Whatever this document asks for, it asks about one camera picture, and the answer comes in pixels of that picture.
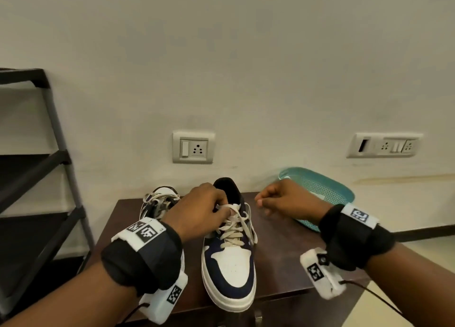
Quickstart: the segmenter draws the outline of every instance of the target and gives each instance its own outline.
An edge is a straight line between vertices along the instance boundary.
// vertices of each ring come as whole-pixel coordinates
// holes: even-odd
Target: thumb
[[[260,207],[269,210],[279,210],[281,205],[281,198],[264,198],[258,201]]]
[[[229,207],[222,207],[218,211],[212,213],[213,229],[218,228],[225,219],[228,219],[231,215],[231,209]]]

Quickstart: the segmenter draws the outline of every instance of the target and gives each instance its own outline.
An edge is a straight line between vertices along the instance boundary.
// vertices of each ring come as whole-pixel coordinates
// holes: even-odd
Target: navy blue and white sneaker
[[[204,238],[202,281],[218,307],[239,313],[251,306],[256,293],[253,245],[258,237],[251,224],[250,206],[234,181],[223,177],[213,185],[226,193],[229,205],[225,206],[232,211],[216,232]]]
[[[139,219],[150,217],[159,221],[179,200],[180,196],[174,188],[169,186],[158,187],[153,192],[145,194],[145,197],[142,199],[143,203],[139,213]],[[181,270],[184,271],[185,254],[183,250],[180,261]]]

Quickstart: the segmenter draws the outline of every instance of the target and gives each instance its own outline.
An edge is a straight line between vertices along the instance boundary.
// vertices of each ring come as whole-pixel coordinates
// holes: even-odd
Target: black cable
[[[401,313],[401,311],[399,311],[397,308],[395,308],[394,306],[392,306],[389,302],[387,302],[386,300],[384,300],[381,296],[379,296],[377,293],[373,292],[372,290],[368,289],[367,287],[364,287],[363,285],[359,284],[359,283],[356,283],[356,282],[353,282],[351,280],[342,280],[339,282],[340,284],[353,284],[353,285],[356,285],[358,287],[361,287],[363,290],[367,290],[369,293],[371,293],[372,295],[376,296],[376,298],[379,298],[382,302],[384,302],[385,304],[387,304],[391,309],[395,310],[395,312],[399,315],[401,315],[401,317],[407,321],[409,321],[404,315],[403,313]]]
[[[125,323],[129,320],[129,318],[130,318],[131,316],[133,316],[133,314],[134,314],[135,312],[137,312],[139,308],[142,308],[142,307],[150,307],[150,303],[142,303],[142,304],[139,304],[136,308],[134,308],[134,309],[131,311],[131,313],[129,313],[129,314],[127,315],[126,318],[123,319],[123,321],[120,323],[120,325],[125,324]]]

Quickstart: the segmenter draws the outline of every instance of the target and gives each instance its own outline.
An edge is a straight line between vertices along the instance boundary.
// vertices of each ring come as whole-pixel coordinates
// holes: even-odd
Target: switch plate
[[[421,133],[356,133],[347,158],[411,157],[419,149]]]
[[[214,132],[205,130],[176,130],[173,132],[172,158],[174,163],[211,164],[214,152]]]

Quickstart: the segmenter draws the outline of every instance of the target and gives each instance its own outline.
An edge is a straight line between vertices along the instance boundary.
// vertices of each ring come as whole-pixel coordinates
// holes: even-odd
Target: wooden table
[[[363,290],[348,286],[340,297],[331,301],[321,299],[299,262],[300,255],[307,250],[325,248],[319,234],[279,214],[266,217],[256,208],[255,195],[255,192],[243,193],[245,201],[251,206],[253,226],[259,240],[254,250],[257,288],[253,306],[240,314],[226,314],[214,306],[202,283],[203,239],[200,238],[187,242],[183,247],[188,284],[166,326],[216,326],[222,321],[224,324],[247,326],[259,311],[263,326],[335,327],[343,324]],[[100,252],[111,242],[112,236],[138,220],[141,204],[142,199],[117,202],[87,263],[88,267],[100,260]],[[363,285],[369,282],[362,270],[344,272],[342,276]],[[144,318],[141,313],[132,317],[133,320]]]

